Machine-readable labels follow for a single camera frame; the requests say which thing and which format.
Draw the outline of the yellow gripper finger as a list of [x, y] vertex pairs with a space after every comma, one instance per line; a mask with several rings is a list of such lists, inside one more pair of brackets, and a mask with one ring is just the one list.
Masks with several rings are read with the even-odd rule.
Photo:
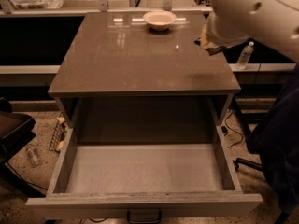
[[218, 46], [216, 43], [216, 34], [207, 24], [202, 28], [200, 42], [202, 49], [214, 49]]

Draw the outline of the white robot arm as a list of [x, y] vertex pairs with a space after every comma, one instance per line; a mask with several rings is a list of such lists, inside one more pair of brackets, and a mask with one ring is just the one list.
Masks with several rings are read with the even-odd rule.
[[201, 33], [204, 49], [252, 38], [299, 63], [299, 0], [211, 0]]

